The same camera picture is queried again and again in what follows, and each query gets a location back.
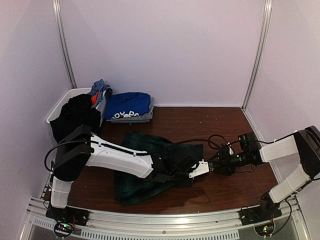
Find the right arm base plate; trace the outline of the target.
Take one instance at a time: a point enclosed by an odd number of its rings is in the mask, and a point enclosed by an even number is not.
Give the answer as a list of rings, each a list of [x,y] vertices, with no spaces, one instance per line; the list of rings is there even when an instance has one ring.
[[[261,206],[248,207],[243,206],[238,215],[243,226],[256,224],[265,221],[271,221],[274,218],[281,217],[282,211],[277,207],[271,211],[265,211]]]

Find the blue t-shirt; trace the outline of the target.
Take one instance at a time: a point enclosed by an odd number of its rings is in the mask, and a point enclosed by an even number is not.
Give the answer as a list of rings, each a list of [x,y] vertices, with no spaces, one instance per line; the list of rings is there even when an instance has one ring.
[[[151,96],[143,92],[125,92],[111,95],[106,103],[104,118],[116,120],[138,117],[150,111]]]

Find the dark green plaid shirt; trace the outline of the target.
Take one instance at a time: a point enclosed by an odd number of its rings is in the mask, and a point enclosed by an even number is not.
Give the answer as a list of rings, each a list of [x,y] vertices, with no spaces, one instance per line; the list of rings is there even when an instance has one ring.
[[[136,161],[131,165],[132,170],[114,173],[114,198],[123,206],[141,203],[179,185],[150,180],[152,156],[197,156],[202,160],[204,155],[202,144],[173,143],[160,136],[132,131],[125,134],[121,146],[126,149],[129,158]]]

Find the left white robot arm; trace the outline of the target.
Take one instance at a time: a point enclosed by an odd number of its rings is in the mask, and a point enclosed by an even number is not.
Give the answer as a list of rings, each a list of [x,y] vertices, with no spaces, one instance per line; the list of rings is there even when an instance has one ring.
[[[55,158],[46,169],[51,172],[52,213],[61,222],[72,218],[68,205],[69,193],[84,167],[98,167],[131,174],[158,183],[192,183],[206,173],[208,165],[190,148],[171,144],[161,150],[135,150],[108,142],[80,126],[53,146]]]

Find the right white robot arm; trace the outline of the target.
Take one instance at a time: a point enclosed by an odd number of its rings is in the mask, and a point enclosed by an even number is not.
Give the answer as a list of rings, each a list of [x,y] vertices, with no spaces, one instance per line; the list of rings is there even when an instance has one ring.
[[[300,192],[320,173],[320,131],[314,125],[271,142],[258,140],[253,132],[245,133],[238,136],[237,143],[240,153],[231,153],[231,144],[226,143],[209,160],[214,172],[231,176],[237,168],[246,165],[272,165],[290,160],[297,164],[290,174],[261,196],[256,210],[261,221],[268,220],[282,201]]]

